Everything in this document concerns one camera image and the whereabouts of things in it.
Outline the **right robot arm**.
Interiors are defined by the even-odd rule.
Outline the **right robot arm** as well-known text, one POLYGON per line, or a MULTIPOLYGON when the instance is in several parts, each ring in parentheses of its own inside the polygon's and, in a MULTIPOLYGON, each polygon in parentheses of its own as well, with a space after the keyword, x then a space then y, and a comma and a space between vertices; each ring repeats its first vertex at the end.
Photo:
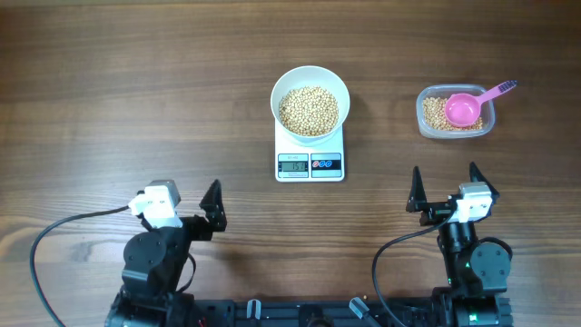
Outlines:
POLYGON ((479 238, 476 223, 491 215, 498 190, 478 167, 469 165, 469 181, 444 202, 427 199, 420 170, 413 169, 406 211, 421 213, 419 224, 438 229, 437 244, 443 255, 447 287, 433 290, 432 323, 435 326, 512 326, 507 278, 513 252, 495 237, 479 238))

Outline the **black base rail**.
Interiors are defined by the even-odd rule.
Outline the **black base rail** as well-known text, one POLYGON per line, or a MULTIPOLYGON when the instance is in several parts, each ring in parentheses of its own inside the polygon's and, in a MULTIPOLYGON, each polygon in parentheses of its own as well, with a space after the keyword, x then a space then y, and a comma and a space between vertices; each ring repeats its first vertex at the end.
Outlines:
POLYGON ((467 326, 512 327, 509 300, 452 300, 446 295, 379 301, 247 302, 198 301, 193 327, 250 326, 467 326))

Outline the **white bowl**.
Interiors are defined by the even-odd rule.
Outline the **white bowl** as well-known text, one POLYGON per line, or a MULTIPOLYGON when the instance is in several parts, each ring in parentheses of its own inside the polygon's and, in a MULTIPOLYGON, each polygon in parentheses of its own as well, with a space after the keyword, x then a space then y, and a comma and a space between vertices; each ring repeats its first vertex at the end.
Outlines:
POLYGON ((342 127, 350 112, 350 93, 343 80, 331 70, 315 65, 304 65, 291 69, 275 83, 271 90, 271 112, 274 116, 275 124, 282 125, 284 130, 301 144, 309 144, 325 136, 333 135, 342 127), (327 134, 320 136, 302 136, 289 131, 282 124, 279 115, 280 101, 290 90, 305 86, 320 86, 328 90, 338 102, 339 119, 334 128, 327 134))

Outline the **clear plastic container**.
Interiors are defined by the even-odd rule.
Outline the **clear plastic container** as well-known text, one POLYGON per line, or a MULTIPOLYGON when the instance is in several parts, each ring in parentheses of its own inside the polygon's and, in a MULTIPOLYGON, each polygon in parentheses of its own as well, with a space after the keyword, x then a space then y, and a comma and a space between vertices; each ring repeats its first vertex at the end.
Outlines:
POLYGON ((484 103, 481 108, 480 117, 482 118, 483 128, 481 130, 471 131, 439 131, 428 126, 423 114, 422 101, 427 97, 449 98, 453 94, 471 94, 474 96, 481 95, 486 89, 476 84, 440 84, 432 85, 425 88, 418 96, 416 101, 416 113, 420 133, 432 139, 462 139, 479 137, 489 133, 496 123, 496 113, 491 101, 484 103))

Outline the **soybeans in container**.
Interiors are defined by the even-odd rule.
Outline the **soybeans in container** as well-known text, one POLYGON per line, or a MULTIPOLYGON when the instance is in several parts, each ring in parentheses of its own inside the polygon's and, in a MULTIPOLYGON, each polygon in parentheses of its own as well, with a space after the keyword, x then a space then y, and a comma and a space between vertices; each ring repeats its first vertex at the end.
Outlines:
POLYGON ((468 127, 456 127, 449 123, 445 116, 447 98, 427 97, 422 101, 424 119, 428 126, 439 131, 471 131, 483 128, 482 118, 468 127))

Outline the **soybeans in bowl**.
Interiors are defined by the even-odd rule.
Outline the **soybeans in bowl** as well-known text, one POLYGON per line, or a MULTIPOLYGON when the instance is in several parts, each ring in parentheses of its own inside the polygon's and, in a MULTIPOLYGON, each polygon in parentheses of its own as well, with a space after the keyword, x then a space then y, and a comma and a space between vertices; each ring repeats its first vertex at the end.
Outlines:
POLYGON ((280 101, 282 124, 302 136, 320 136, 330 132, 339 119, 336 98, 320 86, 290 90, 280 101))

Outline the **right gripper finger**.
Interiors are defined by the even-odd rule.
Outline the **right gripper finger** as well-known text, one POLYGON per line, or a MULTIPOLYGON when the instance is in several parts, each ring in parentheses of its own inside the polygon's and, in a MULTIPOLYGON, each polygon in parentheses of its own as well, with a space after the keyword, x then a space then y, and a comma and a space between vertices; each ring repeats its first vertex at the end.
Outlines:
POLYGON ((409 192, 408 204, 423 204, 427 202, 427 196, 423 186, 421 173, 418 166, 412 171, 412 182, 409 192))
POLYGON ((469 177, 470 181, 473 183, 475 182, 485 183, 491 192, 491 198, 493 200, 497 200, 499 198, 498 190, 487 180, 483 173, 480 172, 475 162, 471 162, 469 164, 469 177))

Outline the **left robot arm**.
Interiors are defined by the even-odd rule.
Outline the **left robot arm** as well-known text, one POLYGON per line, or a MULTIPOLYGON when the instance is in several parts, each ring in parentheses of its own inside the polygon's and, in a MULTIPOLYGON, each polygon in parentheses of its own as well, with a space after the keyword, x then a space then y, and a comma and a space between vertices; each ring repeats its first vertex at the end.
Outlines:
POLYGON ((221 182, 214 180, 201 199, 203 216, 179 216, 180 201, 175 181, 156 180, 128 203, 146 231, 124 247, 123 285, 105 319, 106 327, 208 324, 194 297, 185 292, 187 287, 178 283, 183 266, 194 261, 191 243, 209 241, 226 229, 221 182))

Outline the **white digital kitchen scale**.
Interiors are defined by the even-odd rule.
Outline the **white digital kitchen scale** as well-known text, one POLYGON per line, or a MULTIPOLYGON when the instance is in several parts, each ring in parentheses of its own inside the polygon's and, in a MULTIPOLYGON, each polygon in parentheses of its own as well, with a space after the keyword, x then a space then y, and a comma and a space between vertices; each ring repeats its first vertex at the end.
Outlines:
POLYGON ((342 127, 333 135, 301 144, 275 124, 274 176, 278 182, 341 182, 345 175, 342 127))

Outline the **pink plastic scoop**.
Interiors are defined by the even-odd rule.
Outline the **pink plastic scoop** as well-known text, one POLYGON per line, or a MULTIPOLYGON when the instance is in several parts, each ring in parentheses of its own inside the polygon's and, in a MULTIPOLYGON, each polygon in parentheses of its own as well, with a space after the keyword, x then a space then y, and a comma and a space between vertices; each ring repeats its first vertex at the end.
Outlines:
POLYGON ((469 127, 480 117, 483 103, 507 93, 517 85, 517 80, 509 80, 487 90, 482 95, 453 94, 446 101, 444 115, 455 127, 469 127))

